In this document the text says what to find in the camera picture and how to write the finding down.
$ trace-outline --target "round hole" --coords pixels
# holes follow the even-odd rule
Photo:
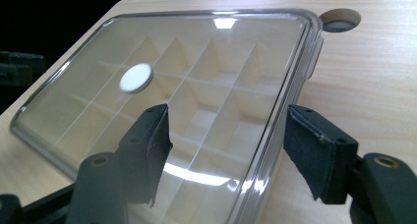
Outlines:
[[[387,168],[397,168],[398,163],[388,157],[376,157],[374,161]]]
[[[322,15],[323,30],[327,32],[345,32],[361,23],[361,15],[350,9],[329,10]]]
[[[97,157],[96,159],[94,159],[90,164],[93,167],[101,167],[105,164],[107,164],[108,162],[108,158],[107,157]]]
[[[337,139],[337,141],[338,141],[338,142],[341,142],[341,143],[345,143],[345,142],[347,142],[347,140],[345,140],[345,139]]]

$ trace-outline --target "plastic organizer box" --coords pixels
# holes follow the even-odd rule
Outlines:
[[[173,149],[154,207],[130,204],[130,220],[253,223],[321,30],[298,9],[114,17],[22,106],[11,130],[75,179],[83,159],[114,151],[144,110],[167,103]],[[151,82],[122,91],[140,63],[151,65]]]

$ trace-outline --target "black clamp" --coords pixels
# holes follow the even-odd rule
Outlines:
[[[380,153],[363,158],[358,142],[319,113],[288,107],[284,149],[314,199],[345,204],[354,224],[417,222],[417,178],[401,160]]]

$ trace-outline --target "grid compartment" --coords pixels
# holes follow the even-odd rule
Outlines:
[[[181,81],[179,78],[155,74],[150,84],[141,93],[131,94],[132,97],[121,108],[120,114],[134,120],[138,119],[146,109],[166,103]]]
[[[204,145],[249,165],[274,101],[273,95],[233,89],[221,107]]]
[[[186,80],[169,101],[170,131],[203,141],[227,91],[221,85]]]
[[[105,125],[113,114],[100,110],[93,105],[86,108],[80,117],[70,125],[53,147],[53,150],[62,154],[73,168],[78,168],[80,157],[85,157],[96,138],[101,134]]]
[[[252,46],[230,43],[227,39],[211,41],[191,71],[190,78],[234,84],[251,49]]]
[[[219,153],[199,150],[165,216],[168,223],[225,223],[247,166]]]

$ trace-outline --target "wooden table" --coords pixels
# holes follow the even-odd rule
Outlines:
[[[320,15],[356,10],[360,25],[324,32],[325,43],[298,104],[320,112],[360,142],[359,155],[386,153],[417,172],[417,0],[123,0],[70,48],[0,117],[0,194],[28,204],[72,181],[9,132],[18,108],[105,20],[118,14],[258,8],[303,8]],[[350,223],[346,205],[314,201],[283,153],[261,223]]]

